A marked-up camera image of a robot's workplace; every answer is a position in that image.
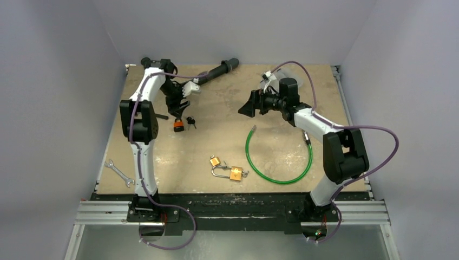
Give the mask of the orange black padlock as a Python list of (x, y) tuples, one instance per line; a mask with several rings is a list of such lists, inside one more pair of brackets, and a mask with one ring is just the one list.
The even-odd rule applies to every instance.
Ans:
[(182, 119), (176, 118), (173, 124), (173, 131), (177, 133), (177, 132), (183, 132), (184, 130), (185, 130), (185, 127), (184, 127)]

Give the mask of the large brass padlock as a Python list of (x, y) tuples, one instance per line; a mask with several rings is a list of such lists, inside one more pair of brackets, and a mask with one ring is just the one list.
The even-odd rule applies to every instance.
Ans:
[[(222, 169), (222, 170), (225, 170), (225, 171), (229, 171), (229, 175), (216, 174), (215, 173), (216, 169)], [(211, 174), (213, 176), (215, 176), (215, 177), (225, 178), (225, 179), (229, 179), (231, 181), (242, 181), (242, 179), (243, 179), (243, 176), (242, 176), (243, 171), (244, 171), (244, 169), (242, 167), (239, 167), (239, 166), (228, 166), (227, 168), (215, 167), (215, 168), (211, 169)]]

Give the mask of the black head key bunch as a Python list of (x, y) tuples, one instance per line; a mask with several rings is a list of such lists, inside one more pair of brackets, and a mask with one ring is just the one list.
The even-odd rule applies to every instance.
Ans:
[(186, 117), (186, 121), (187, 121), (187, 124), (188, 124), (188, 130), (190, 130), (192, 127), (194, 129), (197, 129), (196, 120), (195, 120), (195, 118), (193, 116)]

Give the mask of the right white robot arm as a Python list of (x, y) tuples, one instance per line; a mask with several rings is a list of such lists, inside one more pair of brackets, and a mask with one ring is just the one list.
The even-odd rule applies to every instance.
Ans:
[(340, 187), (369, 169), (361, 131), (336, 125), (301, 102), (297, 81), (291, 77), (279, 81), (277, 92), (252, 90), (248, 101), (238, 110), (239, 114), (250, 118), (269, 111), (279, 111), (290, 125), (322, 143), (325, 175), (310, 192), (311, 201), (304, 205), (305, 216), (317, 220), (324, 215), (325, 206), (331, 204)]

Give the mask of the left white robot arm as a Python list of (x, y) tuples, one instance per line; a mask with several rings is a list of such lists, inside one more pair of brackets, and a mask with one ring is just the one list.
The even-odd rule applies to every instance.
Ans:
[(184, 110), (190, 105), (182, 83), (174, 78), (181, 77), (177, 66), (170, 59), (158, 61), (144, 57), (141, 60), (144, 76), (128, 99), (119, 104), (123, 135), (127, 138), (134, 156), (136, 176), (134, 209), (147, 221), (160, 218), (161, 210), (181, 206), (160, 202), (158, 186), (155, 181), (153, 150), (159, 132), (158, 119), (153, 102), (158, 93), (165, 96), (168, 113), (181, 120)]

